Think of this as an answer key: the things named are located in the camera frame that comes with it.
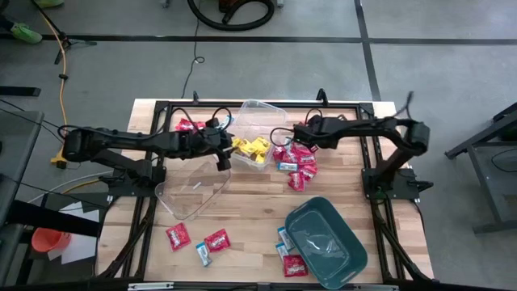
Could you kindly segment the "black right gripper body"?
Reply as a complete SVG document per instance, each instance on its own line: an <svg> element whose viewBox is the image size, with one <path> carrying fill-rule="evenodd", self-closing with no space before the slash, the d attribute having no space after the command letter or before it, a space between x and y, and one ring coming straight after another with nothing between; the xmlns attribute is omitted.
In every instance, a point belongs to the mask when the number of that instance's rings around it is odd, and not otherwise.
<svg viewBox="0 0 517 291"><path fill-rule="evenodd" d="M320 136L323 136L325 131L323 129L323 116L312 116L310 119L305 120L305 127L309 130L309 145L312 151L315 148L324 149L325 142L321 141Z"/></svg>

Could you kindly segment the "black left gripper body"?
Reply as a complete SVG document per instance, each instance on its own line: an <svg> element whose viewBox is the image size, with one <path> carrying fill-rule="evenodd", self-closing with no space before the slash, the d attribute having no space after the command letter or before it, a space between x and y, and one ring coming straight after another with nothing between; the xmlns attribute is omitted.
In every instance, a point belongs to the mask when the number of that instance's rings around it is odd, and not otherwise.
<svg viewBox="0 0 517 291"><path fill-rule="evenodd" d="M219 120L216 117L212 117L210 120L205 122L205 127L203 129L204 140L208 144L209 151L215 154L218 158L218 162L216 163L217 170L219 171L227 171L231 168L231 154L233 153L223 153L221 150L221 145L224 143L221 140L221 136L223 134L231 134L228 133L224 128L220 126Z"/></svg>

